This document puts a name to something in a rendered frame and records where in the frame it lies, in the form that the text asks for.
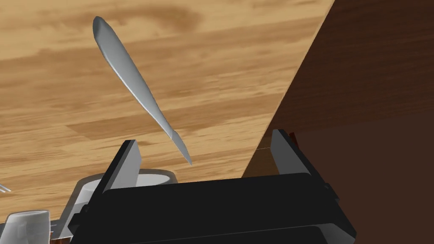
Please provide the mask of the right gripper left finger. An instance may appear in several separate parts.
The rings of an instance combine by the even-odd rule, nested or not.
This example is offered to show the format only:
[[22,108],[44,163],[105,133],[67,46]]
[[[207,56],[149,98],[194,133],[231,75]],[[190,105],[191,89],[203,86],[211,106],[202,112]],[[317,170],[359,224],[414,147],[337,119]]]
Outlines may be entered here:
[[110,189],[135,187],[142,158],[137,140],[125,140],[99,181],[89,204]]

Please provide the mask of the grey knife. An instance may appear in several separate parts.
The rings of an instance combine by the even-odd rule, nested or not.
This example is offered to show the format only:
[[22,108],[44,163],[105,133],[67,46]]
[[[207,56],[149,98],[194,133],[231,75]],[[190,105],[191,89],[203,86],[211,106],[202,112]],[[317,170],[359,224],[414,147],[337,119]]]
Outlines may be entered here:
[[110,65],[112,70],[116,73],[138,103],[175,143],[176,147],[187,162],[192,165],[192,159],[188,153],[186,145],[179,134],[171,127],[164,117],[148,85],[141,76],[115,31],[102,17],[99,16],[96,16],[93,19],[92,31],[97,46],[106,62]]

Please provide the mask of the white cup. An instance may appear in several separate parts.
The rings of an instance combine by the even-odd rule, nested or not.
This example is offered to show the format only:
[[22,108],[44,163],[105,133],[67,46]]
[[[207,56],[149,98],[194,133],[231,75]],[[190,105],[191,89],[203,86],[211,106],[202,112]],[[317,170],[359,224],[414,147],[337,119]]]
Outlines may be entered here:
[[9,214],[0,244],[50,244],[50,212],[34,210]]

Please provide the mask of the white mug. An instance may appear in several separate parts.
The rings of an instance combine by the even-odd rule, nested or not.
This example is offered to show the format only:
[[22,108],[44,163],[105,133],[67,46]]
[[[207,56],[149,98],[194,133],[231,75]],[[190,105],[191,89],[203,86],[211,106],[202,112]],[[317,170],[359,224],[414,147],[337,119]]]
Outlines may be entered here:
[[[68,200],[60,218],[51,223],[51,239],[71,238],[73,234],[68,229],[68,224],[75,213],[80,212],[96,189],[103,173],[90,175],[80,179]],[[176,176],[173,172],[162,169],[140,169],[136,186],[154,186],[177,183]]]

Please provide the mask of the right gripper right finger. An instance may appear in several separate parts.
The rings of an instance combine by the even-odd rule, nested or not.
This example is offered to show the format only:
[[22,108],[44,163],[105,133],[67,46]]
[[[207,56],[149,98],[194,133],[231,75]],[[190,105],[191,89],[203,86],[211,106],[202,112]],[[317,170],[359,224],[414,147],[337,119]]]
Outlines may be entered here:
[[270,151],[279,174],[307,173],[315,178],[321,177],[285,130],[273,130]]

